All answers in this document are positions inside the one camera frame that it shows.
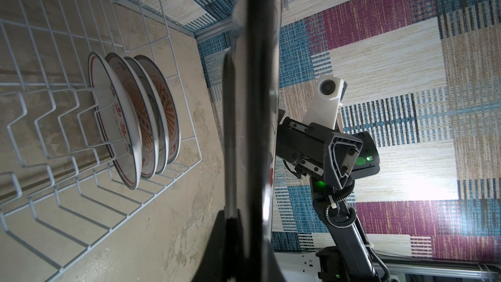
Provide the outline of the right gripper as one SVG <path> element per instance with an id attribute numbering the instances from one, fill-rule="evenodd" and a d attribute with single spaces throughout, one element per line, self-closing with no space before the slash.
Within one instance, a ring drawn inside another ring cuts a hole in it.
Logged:
<path id="1" fill-rule="evenodd" d="M 343 190 L 354 183 L 351 173 L 363 149 L 363 140 L 312 123 L 304 125 L 286 117 L 277 128 L 277 156 L 303 173 Z"/>

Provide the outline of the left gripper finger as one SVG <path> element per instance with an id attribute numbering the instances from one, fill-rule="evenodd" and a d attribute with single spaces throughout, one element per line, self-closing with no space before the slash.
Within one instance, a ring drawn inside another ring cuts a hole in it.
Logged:
<path id="1" fill-rule="evenodd" d="M 227 218 L 224 210 L 219 211 L 192 280 L 250 281 L 249 243 L 241 212 Z"/>

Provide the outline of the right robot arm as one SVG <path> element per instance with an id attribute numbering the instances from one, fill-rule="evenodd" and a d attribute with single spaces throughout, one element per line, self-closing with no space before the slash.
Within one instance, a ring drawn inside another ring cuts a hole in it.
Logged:
<path id="1" fill-rule="evenodd" d="M 380 171 L 371 135 L 341 133 L 286 117 L 278 126 L 277 156 L 298 179 L 309 176 L 314 211 L 335 243 L 317 253 L 319 279 L 389 281 L 389 268 L 375 253 L 355 207 L 348 203 L 355 181 Z"/>

